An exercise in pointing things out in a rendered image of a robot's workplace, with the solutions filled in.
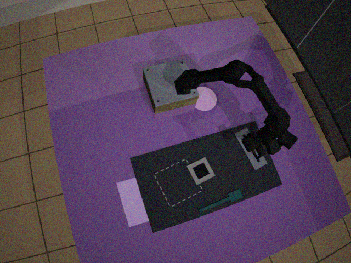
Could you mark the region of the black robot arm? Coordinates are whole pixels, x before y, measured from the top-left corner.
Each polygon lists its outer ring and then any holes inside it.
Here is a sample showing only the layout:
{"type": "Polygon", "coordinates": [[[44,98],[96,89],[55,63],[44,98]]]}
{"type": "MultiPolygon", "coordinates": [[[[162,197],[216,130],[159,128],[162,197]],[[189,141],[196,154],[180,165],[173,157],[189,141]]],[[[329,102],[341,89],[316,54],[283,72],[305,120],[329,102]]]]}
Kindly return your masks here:
{"type": "Polygon", "coordinates": [[[272,139],[262,142],[266,147],[267,154],[274,155],[279,152],[283,146],[290,149],[298,140],[298,137],[292,135],[287,130],[290,127],[291,117],[284,108],[278,105],[266,85],[264,77],[256,73],[252,66],[240,60],[234,60],[223,67],[211,70],[185,70],[174,83],[177,94],[179,95],[191,94],[190,90],[197,89],[201,83],[215,81],[224,81],[225,83],[233,84],[239,88],[248,88],[257,95],[268,114],[263,122],[265,124],[263,132],[267,137],[272,139]],[[250,74],[252,78],[251,81],[240,80],[245,72],[250,74]]]}

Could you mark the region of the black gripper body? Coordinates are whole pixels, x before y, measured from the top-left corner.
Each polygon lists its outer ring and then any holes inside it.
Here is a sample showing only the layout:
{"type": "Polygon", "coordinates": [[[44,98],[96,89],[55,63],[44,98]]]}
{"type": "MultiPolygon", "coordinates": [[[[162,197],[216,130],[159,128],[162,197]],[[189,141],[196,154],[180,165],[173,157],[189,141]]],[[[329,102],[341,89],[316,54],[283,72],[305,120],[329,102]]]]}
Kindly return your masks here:
{"type": "MultiPolygon", "coordinates": [[[[264,127],[264,126],[263,126],[264,127]]],[[[261,144],[263,141],[271,140],[272,138],[267,137],[263,132],[263,127],[257,131],[257,135],[253,138],[249,135],[242,139],[242,144],[246,148],[247,152],[250,152],[257,148],[258,145],[261,144]]]]}

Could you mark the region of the grey square tile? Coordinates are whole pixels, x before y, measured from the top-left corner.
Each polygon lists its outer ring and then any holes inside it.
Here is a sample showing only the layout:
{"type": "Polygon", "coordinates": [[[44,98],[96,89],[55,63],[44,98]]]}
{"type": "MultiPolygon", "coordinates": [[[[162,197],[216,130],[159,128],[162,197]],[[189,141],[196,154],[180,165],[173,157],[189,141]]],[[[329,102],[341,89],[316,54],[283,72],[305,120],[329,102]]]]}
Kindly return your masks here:
{"type": "Polygon", "coordinates": [[[206,158],[188,165],[187,169],[193,177],[196,185],[215,176],[206,158]]]}

